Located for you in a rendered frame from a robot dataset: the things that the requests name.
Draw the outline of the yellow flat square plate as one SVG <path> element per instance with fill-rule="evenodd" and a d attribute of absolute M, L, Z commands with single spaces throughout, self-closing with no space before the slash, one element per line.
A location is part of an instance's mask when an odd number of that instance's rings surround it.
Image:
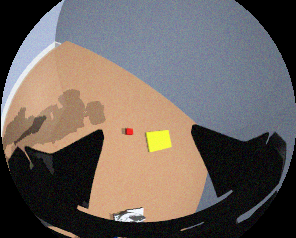
<path fill-rule="evenodd" d="M 162 149 L 167 149 L 172 146 L 172 141 L 170 141 L 169 131 L 148 131 L 148 153 L 150 151 L 157 151 Z"/>

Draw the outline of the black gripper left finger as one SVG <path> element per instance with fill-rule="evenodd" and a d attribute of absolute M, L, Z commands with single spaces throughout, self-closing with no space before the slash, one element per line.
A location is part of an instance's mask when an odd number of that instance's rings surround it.
<path fill-rule="evenodd" d="M 97 129 L 53 154 L 30 146 L 25 146 L 25 151 L 32 165 L 49 175 L 78 206 L 88 209 L 103 140 L 102 129 Z"/>

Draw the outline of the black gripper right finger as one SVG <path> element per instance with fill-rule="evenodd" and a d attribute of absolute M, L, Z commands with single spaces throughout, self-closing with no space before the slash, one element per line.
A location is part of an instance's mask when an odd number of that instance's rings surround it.
<path fill-rule="evenodd" d="M 266 144 L 269 131 L 244 141 L 195 124 L 192 125 L 192 136 L 213 182 L 216 197 L 220 197 L 231 190 L 256 151 Z"/>

